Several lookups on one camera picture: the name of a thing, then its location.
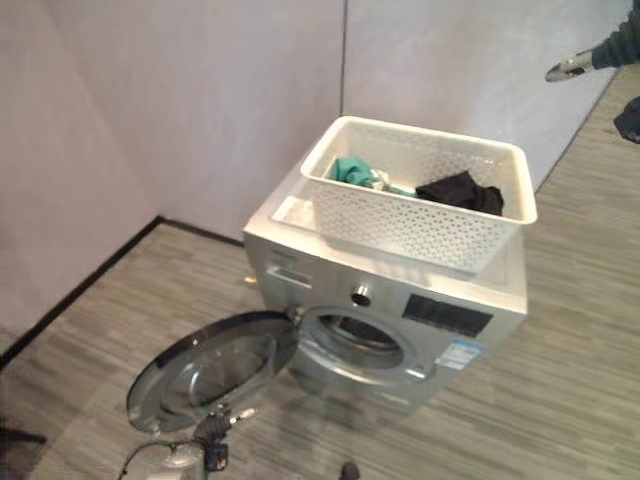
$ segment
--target white plastic basket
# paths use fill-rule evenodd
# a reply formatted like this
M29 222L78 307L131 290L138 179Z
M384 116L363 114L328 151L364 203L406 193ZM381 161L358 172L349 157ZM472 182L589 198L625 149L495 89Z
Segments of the white plastic basket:
M468 170L478 185L500 189L503 216L325 178L336 158L350 156L387 172L391 184L401 187ZM506 143L341 117L309 152L301 172L315 183L320 234L467 272L480 271L521 225L537 218L524 152Z

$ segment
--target black baseboard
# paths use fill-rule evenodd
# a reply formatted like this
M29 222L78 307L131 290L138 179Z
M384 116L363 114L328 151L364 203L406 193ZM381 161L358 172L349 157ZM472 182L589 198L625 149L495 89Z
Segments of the black baseboard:
M91 275L85 278L80 285L75 287L69 294L60 300L51 310L49 310L38 323L20 337L6 352L0 357L0 370L5 368L27 345L29 345L42 331L47 328L69 305L71 305L80 295L82 295L89 287L91 287L102 275L104 275L111 267L124 257L129 251L135 247L140 240L146 237L154 228L163 223L163 217L154 218L142 230L133 236L127 243L118 249L116 253L105 260Z
M217 240L219 242L235 245L236 247L244 247L244 244L240 240L236 240L235 238L225 237L224 235L220 235L219 233L213 233L208 230L203 230L202 228L194 227L193 225L189 225L188 223L182 223L182 222L178 222L177 220L168 220L168 219L165 219L164 223L166 225L171 225L172 227L179 228L180 230L184 230L186 232L195 233L196 235L200 235L201 237L211 238L212 240Z

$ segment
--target sticker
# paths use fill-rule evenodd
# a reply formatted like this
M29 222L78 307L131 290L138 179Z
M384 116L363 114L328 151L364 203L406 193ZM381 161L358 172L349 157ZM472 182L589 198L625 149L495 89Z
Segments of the sticker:
M471 361L482 353L482 345L467 340L454 340L449 348L438 357L436 363L443 367L462 370Z

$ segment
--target washing machine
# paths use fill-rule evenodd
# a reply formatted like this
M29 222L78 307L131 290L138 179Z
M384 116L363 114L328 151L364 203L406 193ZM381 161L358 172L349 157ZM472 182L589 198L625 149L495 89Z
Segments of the washing machine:
M285 367L306 387L410 411L524 319L520 235L470 275L325 238L309 197L294 169L245 227L267 310L215 321L154 359L128 394L136 428L245 408Z
M411 411L525 318L520 235L470 275L323 237L311 188L294 170L244 232L266 306L296 324L289 367L308 383Z

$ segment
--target teal cloth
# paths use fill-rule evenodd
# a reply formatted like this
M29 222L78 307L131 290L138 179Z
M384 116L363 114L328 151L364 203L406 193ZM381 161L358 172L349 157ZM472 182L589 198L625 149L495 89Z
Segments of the teal cloth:
M331 166L329 180L373 188L371 168L358 157L336 159Z
M331 165L327 178L367 188L373 188L373 182L378 181L377 175L373 174L371 167L358 157L337 158ZM405 197L416 197L415 191L397 188L393 185L389 185L387 191Z

